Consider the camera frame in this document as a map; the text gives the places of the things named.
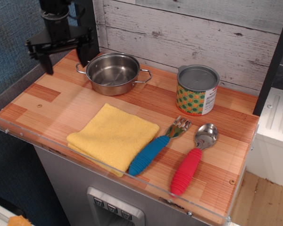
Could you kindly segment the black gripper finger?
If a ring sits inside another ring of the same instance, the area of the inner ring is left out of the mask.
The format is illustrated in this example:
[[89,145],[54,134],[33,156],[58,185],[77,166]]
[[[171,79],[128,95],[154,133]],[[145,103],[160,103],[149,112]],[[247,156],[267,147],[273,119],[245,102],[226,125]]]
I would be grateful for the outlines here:
[[37,58],[40,62],[40,65],[44,69],[44,71],[47,74],[52,75],[53,74],[53,68],[52,68],[50,55],[48,53],[37,53],[36,56],[37,56]]
[[85,38],[80,38],[76,47],[78,58],[83,67],[88,64],[89,61],[89,52],[92,47],[92,41]]

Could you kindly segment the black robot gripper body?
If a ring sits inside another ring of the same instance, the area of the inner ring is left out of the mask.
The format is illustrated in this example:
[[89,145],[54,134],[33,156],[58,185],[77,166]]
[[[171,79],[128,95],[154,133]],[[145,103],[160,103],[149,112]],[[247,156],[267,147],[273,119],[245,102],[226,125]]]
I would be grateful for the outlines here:
[[45,22],[44,29],[37,35],[27,39],[29,55],[37,59],[37,53],[54,54],[71,49],[76,49],[80,38],[92,41],[92,29],[90,27],[70,26],[68,13],[52,14],[41,13]]

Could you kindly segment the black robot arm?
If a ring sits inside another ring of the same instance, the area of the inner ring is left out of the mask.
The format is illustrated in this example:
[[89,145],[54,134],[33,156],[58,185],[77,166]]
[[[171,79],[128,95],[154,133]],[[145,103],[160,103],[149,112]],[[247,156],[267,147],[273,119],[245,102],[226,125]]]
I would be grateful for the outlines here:
[[70,26],[68,18],[79,20],[86,12],[85,6],[77,16],[70,14],[70,0],[41,0],[40,15],[45,27],[37,35],[27,39],[25,46],[31,58],[40,62],[47,74],[53,74],[51,54],[76,49],[81,65],[88,64],[89,52],[94,45],[91,27]]

